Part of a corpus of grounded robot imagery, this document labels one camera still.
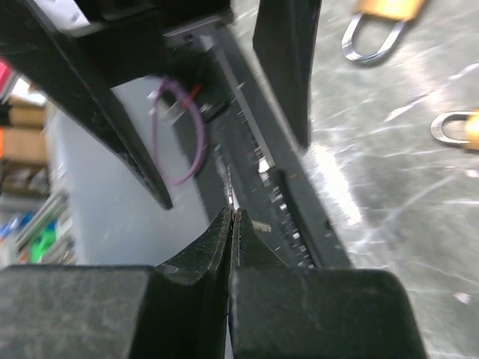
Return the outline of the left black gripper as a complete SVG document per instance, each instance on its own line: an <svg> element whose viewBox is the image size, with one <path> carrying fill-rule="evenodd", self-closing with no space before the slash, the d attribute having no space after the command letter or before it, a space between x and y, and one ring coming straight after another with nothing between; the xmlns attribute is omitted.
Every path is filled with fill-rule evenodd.
<svg viewBox="0 0 479 359"><path fill-rule="evenodd" d="M229 1L78 1L89 24L60 32L34 1L1 2L1 57L114 153L164 209L165 181L110 87L168 67L169 53L233 21Z"/></svg>

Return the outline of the small brass padlock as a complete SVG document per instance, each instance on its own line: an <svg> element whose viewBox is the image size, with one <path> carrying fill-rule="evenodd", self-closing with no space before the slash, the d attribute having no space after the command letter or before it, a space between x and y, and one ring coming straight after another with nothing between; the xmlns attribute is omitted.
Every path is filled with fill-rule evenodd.
<svg viewBox="0 0 479 359"><path fill-rule="evenodd" d="M478 151L478 110L450 111L437 116L430 134L442 145Z"/></svg>

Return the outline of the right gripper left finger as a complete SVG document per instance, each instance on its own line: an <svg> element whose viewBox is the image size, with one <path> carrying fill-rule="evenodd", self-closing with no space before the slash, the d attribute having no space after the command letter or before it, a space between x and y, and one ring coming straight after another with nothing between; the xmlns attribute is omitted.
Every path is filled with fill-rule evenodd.
<svg viewBox="0 0 479 359"><path fill-rule="evenodd" d="M159 266L1 271L3 358L223 358L232 214Z"/></svg>

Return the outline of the small key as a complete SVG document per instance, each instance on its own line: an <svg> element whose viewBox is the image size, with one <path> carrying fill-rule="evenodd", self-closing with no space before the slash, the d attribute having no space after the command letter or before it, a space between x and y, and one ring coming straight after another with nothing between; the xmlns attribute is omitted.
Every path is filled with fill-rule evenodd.
<svg viewBox="0 0 479 359"><path fill-rule="evenodd" d="M233 211L233 213L236 213L237 210L239 209L239 205L236 203L236 195L234 193L233 189L233 184L232 184L232 179L231 179L231 169L229 166L226 167L226 179L227 179L227 199L228 199L228 205ZM251 220L252 226L254 229L259 230L264 233L270 233L272 231L272 227L264 222L260 221L253 221Z"/></svg>

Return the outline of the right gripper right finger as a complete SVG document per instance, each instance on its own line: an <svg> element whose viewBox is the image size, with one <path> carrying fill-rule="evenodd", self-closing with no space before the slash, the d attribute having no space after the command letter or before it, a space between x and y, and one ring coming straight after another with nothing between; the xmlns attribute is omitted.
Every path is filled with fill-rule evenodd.
<svg viewBox="0 0 479 359"><path fill-rule="evenodd" d="M289 267L234 219L230 333L236 358L425 358L409 297L391 272Z"/></svg>

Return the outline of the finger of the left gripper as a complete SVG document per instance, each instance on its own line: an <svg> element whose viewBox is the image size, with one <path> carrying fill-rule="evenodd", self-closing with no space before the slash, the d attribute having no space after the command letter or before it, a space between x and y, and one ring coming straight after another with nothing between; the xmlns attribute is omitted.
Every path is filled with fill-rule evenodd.
<svg viewBox="0 0 479 359"><path fill-rule="evenodd" d="M302 149L311 143L310 83L321 0L263 0L253 49Z"/></svg>

